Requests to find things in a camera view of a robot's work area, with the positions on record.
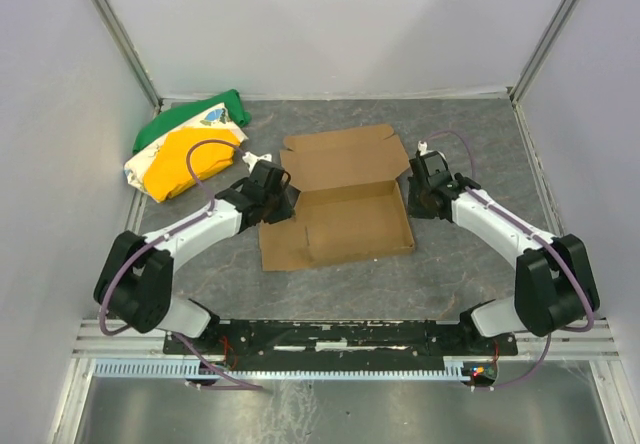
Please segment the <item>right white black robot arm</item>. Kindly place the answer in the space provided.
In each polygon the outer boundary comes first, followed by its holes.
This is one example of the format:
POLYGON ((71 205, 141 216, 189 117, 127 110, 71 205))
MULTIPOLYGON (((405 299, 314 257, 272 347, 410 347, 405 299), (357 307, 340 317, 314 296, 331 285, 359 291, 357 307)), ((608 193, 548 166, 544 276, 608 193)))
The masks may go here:
POLYGON ((584 242, 556 236, 498 204, 473 179, 449 170, 444 155, 421 142, 409 160, 408 215, 446 220, 479 237, 514 269, 509 298, 468 311, 471 331, 482 337, 528 331, 587 332, 600 300, 584 242))

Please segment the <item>brown cardboard box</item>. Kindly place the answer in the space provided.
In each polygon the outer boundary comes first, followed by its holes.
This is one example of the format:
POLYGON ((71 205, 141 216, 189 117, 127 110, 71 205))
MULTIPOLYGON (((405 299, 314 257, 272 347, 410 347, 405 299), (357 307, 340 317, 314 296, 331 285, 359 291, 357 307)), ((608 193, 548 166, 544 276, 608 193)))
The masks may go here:
POLYGON ((280 161, 298 192, 292 218, 259 228, 262 268, 296 271, 410 254, 398 183, 409 168, 389 124, 287 136, 280 161))

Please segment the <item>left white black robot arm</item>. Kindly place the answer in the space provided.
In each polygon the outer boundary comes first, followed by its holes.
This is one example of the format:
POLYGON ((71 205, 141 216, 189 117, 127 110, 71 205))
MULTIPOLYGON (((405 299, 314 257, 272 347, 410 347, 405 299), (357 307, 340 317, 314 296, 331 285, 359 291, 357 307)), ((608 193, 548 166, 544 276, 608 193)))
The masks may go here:
POLYGON ((257 160, 247 176, 213 196, 202 209, 172 226, 138 235, 119 234, 94 289, 100 322, 106 314, 141 334, 160 329, 199 339, 220 318, 192 299, 173 293, 177 270, 211 246, 260 223, 294 215, 287 196, 291 175, 281 166, 257 160))

